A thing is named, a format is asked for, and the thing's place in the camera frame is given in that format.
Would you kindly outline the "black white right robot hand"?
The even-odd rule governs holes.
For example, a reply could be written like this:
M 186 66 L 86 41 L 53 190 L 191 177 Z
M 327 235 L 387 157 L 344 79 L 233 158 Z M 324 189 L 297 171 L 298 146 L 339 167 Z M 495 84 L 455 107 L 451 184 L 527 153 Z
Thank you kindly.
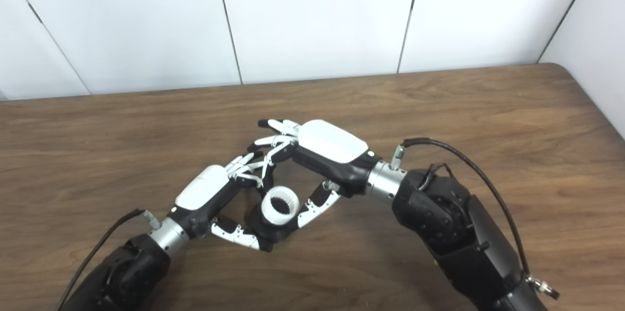
M 368 177 L 381 160 L 365 141 L 324 120 L 297 124 L 286 119 L 262 119 L 257 125 L 275 132 L 254 140 L 247 148 L 248 152 L 269 149 L 261 175 L 265 188 L 273 184 L 276 165 L 288 159 L 324 177 L 318 193 L 308 198 L 295 217 L 293 229 L 306 226 L 341 197 L 364 195 Z

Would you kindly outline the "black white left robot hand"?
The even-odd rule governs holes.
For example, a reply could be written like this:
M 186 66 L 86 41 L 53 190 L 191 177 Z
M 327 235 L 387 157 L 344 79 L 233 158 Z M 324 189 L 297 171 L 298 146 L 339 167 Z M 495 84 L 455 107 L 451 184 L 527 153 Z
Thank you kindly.
M 268 239 L 220 214 L 242 188 L 261 186 L 260 178 L 254 175 L 261 167 L 255 160 L 261 155 L 261 151 L 255 151 L 236 157 L 225 166 L 209 165 L 203 169 L 176 197 L 162 227 L 152 232 L 152 238 L 169 255 L 189 241 L 209 234 L 250 249 L 272 251 L 273 244 Z

